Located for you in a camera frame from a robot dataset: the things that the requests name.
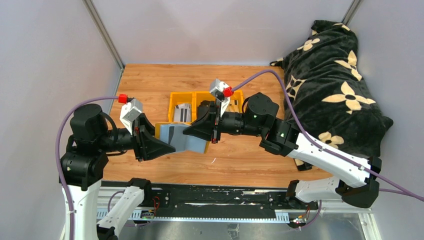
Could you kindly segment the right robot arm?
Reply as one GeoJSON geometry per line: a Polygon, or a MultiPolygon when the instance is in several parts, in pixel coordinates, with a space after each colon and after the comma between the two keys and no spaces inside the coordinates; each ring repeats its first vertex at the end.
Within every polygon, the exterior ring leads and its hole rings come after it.
{"type": "Polygon", "coordinates": [[[292,209],[319,200],[341,200],[358,208],[372,206],[380,184],[371,171],[381,170],[380,159],[356,157],[302,133],[294,124],[277,117],[279,105],[263,93],[248,97],[244,106],[241,113],[223,112],[212,101],[205,114],[183,133],[213,144],[221,134],[260,137],[259,146],[266,152],[298,159],[331,173],[331,177],[319,180],[292,180],[285,194],[286,204],[292,209]]]}

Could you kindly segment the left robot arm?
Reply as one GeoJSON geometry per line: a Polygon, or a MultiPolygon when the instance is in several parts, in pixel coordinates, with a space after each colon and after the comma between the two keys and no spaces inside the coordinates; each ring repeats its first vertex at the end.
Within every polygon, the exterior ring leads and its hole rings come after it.
{"type": "Polygon", "coordinates": [[[118,202],[103,219],[97,219],[98,195],[109,156],[132,150],[137,160],[148,161],[175,152],[173,146],[154,137],[155,129],[145,114],[136,117],[129,129],[109,129],[113,123],[93,103],[77,107],[70,120],[72,135],[59,168],[68,210],[65,235],[71,240],[116,240],[138,206],[157,210],[166,205],[149,180],[132,178],[118,202]]]}

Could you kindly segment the yellow leather card holder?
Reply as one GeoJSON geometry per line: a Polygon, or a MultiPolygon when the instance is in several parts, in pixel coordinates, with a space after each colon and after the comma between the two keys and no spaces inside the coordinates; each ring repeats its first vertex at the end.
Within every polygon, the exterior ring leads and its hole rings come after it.
{"type": "Polygon", "coordinates": [[[190,126],[185,122],[159,122],[154,126],[155,137],[174,147],[176,153],[189,151],[205,154],[209,147],[208,141],[183,134],[183,131],[190,126]]]}

